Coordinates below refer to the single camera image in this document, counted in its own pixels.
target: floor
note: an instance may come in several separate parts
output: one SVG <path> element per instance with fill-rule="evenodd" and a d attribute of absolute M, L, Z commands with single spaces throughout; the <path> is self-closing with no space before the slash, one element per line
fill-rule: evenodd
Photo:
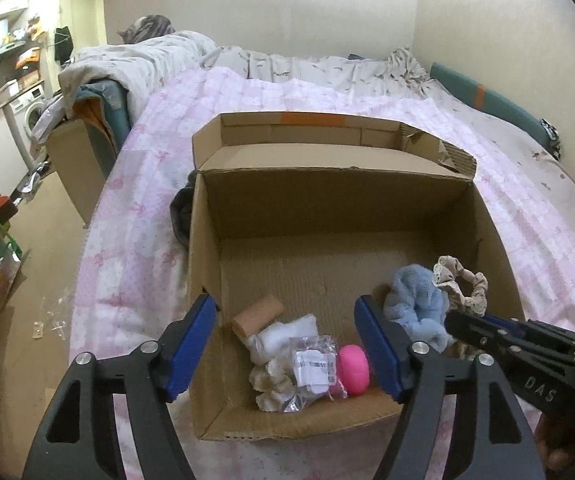
<path fill-rule="evenodd" d="M 0 472 L 7 476 L 20 477 L 47 403 L 68 368 L 68 294 L 85 241 L 83 224 L 56 173 L 43 179 L 36 197 L 12 219 L 10 232 L 27 258 L 0 312 Z M 53 320 L 66 322 L 64 338 L 50 330 Z M 39 339 L 32 337 L 35 321 L 44 323 Z"/>

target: screw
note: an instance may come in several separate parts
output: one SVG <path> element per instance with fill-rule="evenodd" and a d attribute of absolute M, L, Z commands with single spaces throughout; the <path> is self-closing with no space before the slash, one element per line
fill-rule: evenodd
<path fill-rule="evenodd" d="M 141 345 L 141 352 L 144 354 L 153 354 L 159 349 L 159 343 L 156 341 L 146 341 Z"/>
<path fill-rule="evenodd" d="M 92 354 L 90 354 L 90 352 L 81 352 L 76 356 L 76 359 L 74 359 L 78 365 L 87 365 L 91 360 Z"/>
<path fill-rule="evenodd" d="M 427 343 L 424 343 L 423 341 L 417 341 L 411 344 L 411 350 L 415 354 L 425 355 L 429 352 L 429 346 L 427 346 Z"/>
<path fill-rule="evenodd" d="M 479 362 L 485 366 L 492 366 L 494 364 L 494 357 L 490 354 L 481 354 L 479 355 Z"/>

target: plastic bag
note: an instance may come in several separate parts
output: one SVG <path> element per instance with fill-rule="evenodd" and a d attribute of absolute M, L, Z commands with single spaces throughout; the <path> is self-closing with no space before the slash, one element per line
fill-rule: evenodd
<path fill-rule="evenodd" d="M 347 398 L 337 377 L 338 350 L 331 336 L 291 338 L 290 356 L 296 394 L 283 408 L 284 413 L 300 412 L 325 396 L 331 400 Z"/>

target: pink checkered blanket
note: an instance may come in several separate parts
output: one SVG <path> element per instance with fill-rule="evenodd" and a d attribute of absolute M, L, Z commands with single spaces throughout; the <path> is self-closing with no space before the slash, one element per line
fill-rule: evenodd
<path fill-rule="evenodd" d="M 72 314 L 71 358 L 106 358 L 157 339 L 183 317 L 187 258 L 170 224 L 169 204 L 193 168 L 192 135 L 215 115 L 241 110 L 307 110 L 404 121 L 448 140 L 478 162 L 476 185 L 514 271 L 526 316 L 575 330 L 575 234 L 520 168 L 493 142 L 431 99 L 353 98 L 290 80 L 245 80 L 228 68 L 187 70 L 151 95 L 119 154 L 90 225 Z M 449 445 L 447 402 L 427 478 L 440 478 Z M 188 395 L 170 409 L 181 444 L 200 479 L 372 478 L 394 420 L 306 440 L 201 442 Z M 533 410 L 529 413 L 535 420 Z M 124 400 L 117 426 L 126 471 L 141 478 Z"/>

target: orange tape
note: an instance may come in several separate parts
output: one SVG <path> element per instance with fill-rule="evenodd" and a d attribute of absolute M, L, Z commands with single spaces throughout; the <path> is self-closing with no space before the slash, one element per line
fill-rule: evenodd
<path fill-rule="evenodd" d="M 474 108 L 483 110 L 483 99 L 485 98 L 485 85 L 476 87 L 476 97 L 474 98 Z"/>
<path fill-rule="evenodd" d="M 339 114 L 318 114 L 315 112 L 283 112 L 281 124 L 298 126 L 345 126 L 345 117 Z"/>

